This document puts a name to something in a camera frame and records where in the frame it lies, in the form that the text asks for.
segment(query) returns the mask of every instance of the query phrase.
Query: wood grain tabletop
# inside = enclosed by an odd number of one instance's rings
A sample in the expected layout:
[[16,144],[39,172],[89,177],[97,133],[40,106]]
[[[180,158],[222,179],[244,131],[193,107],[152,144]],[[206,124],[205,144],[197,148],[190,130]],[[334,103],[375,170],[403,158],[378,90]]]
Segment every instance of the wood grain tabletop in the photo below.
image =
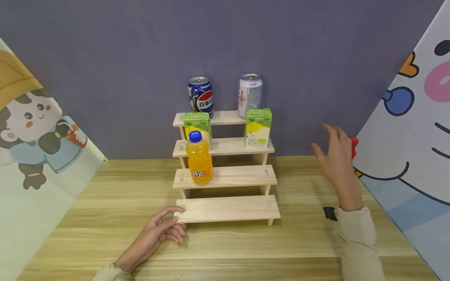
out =
[[[246,158],[214,159],[214,166],[248,165]],[[281,213],[267,221],[193,223],[177,245],[166,241],[133,274],[134,280],[342,280],[333,234],[323,207],[337,196],[313,156],[269,157]],[[172,189],[178,159],[109,160],[24,269],[21,281],[92,280],[134,240],[149,217],[180,199]],[[378,249],[389,281],[437,280],[366,188]],[[192,197],[259,195],[258,187],[193,191]]]

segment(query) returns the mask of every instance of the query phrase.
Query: wooden step shelf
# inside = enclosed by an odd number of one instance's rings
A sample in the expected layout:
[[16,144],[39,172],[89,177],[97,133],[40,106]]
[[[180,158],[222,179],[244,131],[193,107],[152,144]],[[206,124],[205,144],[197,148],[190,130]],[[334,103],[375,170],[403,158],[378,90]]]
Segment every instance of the wooden step shelf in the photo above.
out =
[[272,225],[280,212],[273,195],[178,199],[184,213],[175,213],[178,223],[212,223],[266,219]]
[[[188,157],[186,153],[187,140],[177,140],[173,149],[173,157]],[[275,149],[269,139],[267,147],[245,147],[245,138],[213,138],[211,141],[211,156],[222,155],[244,155],[244,154],[264,154],[274,153]]]
[[187,198],[188,189],[245,186],[260,186],[262,194],[268,195],[270,187],[278,183],[272,165],[215,167],[213,169],[214,177],[207,185],[195,184],[189,169],[178,169],[175,173],[173,188],[180,189],[183,198]]
[[[184,127],[185,114],[177,113],[172,125],[174,127]],[[237,110],[214,111],[214,116],[211,118],[211,126],[245,124],[245,121],[245,118],[238,115]]]
[[[173,126],[180,129],[181,140],[176,141],[172,156],[178,157],[182,169],[175,173],[173,188],[180,190],[183,199],[177,200],[177,205],[183,206],[186,212],[175,215],[178,223],[205,223],[240,220],[267,219],[272,225],[274,219],[280,218],[275,196],[269,195],[270,187],[277,184],[272,165],[266,165],[269,153],[275,152],[269,139],[267,148],[246,148],[245,138],[213,138],[211,141],[211,156],[251,155],[259,165],[214,167],[213,179],[204,186],[194,183],[188,169],[186,153],[186,135],[184,130],[185,113],[177,113]],[[245,124],[236,110],[216,111],[211,118],[211,125]],[[218,187],[249,187],[259,186],[259,196],[236,196],[219,198],[189,198],[190,191],[196,188]]]

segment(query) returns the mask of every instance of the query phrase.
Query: yellow hat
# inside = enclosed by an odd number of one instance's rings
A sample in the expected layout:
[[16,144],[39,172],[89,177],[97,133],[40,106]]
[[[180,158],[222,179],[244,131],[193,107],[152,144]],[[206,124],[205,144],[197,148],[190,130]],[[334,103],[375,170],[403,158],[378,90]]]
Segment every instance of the yellow hat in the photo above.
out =
[[24,93],[42,88],[14,54],[0,50],[0,110]]

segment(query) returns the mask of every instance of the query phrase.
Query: juice box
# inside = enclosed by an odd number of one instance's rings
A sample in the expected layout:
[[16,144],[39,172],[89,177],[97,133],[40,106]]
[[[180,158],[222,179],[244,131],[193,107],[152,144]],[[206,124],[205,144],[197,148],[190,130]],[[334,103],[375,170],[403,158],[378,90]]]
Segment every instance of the juice box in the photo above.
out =
[[202,139],[208,142],[209,150],[211,150],[211,123],[207,112],[189,112],[184,115],[184,132],[187,140],[189,140],[189,133],[192,131],[200,131]]
[[249,109],[245,124],[245,147],[267,147],[272,111],[269,108]]

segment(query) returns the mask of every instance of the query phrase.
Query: cartoon eye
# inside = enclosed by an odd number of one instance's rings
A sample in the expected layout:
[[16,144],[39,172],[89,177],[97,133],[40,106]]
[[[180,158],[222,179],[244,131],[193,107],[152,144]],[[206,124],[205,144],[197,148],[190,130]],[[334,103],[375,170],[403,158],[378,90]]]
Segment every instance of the cartoon eye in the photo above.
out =
[[450,52],[450,40],[444,40],[441,43],[437,44],[434,48],[434,54],[436,56],[443,56]]

